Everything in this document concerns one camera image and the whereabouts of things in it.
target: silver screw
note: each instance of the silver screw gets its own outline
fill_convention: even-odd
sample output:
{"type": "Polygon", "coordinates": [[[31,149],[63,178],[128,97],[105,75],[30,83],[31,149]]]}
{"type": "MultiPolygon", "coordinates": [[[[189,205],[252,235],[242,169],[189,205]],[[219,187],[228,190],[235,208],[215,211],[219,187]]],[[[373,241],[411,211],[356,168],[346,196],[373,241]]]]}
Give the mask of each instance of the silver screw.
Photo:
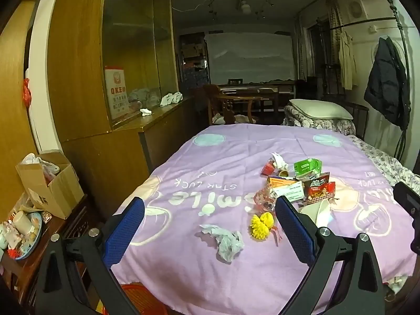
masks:
{"type": "Polygon", "coordinates": [[[99,230],[97,228],[91,228],[89,230],[89,236],[96,237],[99,234],[99,230]]]}
{"type": "Polygon", "coordinates": [[[60,239],[60,235],[58,234],[58,233],[54,233],[52,236],[51,236],[51,241],[53,242],[53,241],[58,241],[58,239],[60,239]]]}
{"type": "Polygon", "coordinates": [[[324,237],[328,237],[328,236],[331,234],[331,231],[330,231],[330,229],[329,229],[329,228],[327,228],[327,227],[321,227],[321,228],[319,229],[319,233],[320,233],[321,235],[323,235],[324,237]]]}
{"type": "Polygon", "coordinates": [[[366,233],[360,233],[359,237],[362,242],[369,240],[369,236],[366,233]]]}

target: purple bedsheet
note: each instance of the purple bedsheet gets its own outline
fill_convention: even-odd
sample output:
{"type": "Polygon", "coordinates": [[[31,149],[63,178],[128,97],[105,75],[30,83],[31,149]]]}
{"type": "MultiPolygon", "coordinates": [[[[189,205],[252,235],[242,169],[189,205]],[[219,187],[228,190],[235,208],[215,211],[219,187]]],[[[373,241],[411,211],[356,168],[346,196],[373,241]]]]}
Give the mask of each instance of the purple bedsheet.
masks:
{"type": "MultiPolygon", "coordinates": [[[[194,315],[277,315],[304,277],[287,237],[258,242],[248,234],[253,195],[271,152],[286,162],[318,158],[337,184],[328,227],[337,235],[370,235],[383,281],[411,275],[415,254],[411,219],[392,198],[392,187],[345,136],[287,126],[212,126],[186,142],[133,196],[146,216],[121,262],[112,267],[122,284],[143,283],[160,301],[194,315]],[[231,264],[217,255],[200,224],[239,230],[245,248],[231,264]]],[[[326,306],[339,274],[333,269],[316,311],[326,306]]]]}

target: white backdrop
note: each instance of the white backdrop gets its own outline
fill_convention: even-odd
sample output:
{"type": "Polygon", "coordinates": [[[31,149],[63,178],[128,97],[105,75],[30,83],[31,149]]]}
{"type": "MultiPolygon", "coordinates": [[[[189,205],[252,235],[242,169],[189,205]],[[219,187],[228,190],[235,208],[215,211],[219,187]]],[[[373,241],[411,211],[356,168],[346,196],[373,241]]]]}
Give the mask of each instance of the white backdrop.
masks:
{"type": "Polygon", "coordinates": [[[228,79],[259,83],[295,79],[291,37],[269,33],[216,33],[205,37],[212,84],[228,79]]]}

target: orange plastic stool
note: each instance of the orange plastic stool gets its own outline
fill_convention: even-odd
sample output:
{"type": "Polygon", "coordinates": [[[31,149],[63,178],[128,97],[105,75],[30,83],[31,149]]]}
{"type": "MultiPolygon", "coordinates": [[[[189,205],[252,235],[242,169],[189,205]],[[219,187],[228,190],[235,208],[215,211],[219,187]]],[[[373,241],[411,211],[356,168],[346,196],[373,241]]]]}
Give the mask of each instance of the orange plastic stool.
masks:
{"type": "MultiPolygon", "coordinates": [[[[142,315],[167,315],[165,305],[154,297],[144,286],[125,284],[121,286],[133,305],[142,315]]],[[[102,314],[108,315],[105,307],[102,314]]]]}

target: poster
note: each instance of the poster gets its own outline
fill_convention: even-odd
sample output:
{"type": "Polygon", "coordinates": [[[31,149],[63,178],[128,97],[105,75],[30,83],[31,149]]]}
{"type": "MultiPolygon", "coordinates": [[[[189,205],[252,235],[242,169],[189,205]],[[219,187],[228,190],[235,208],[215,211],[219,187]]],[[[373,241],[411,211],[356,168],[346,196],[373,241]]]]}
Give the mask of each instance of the poster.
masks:
{"type": "Polygon", "coordinates": [[[115,120],[130,111],[125,90],[124,70],[119,67],[105,66],[105,85],[111,119],[115,120]]]}

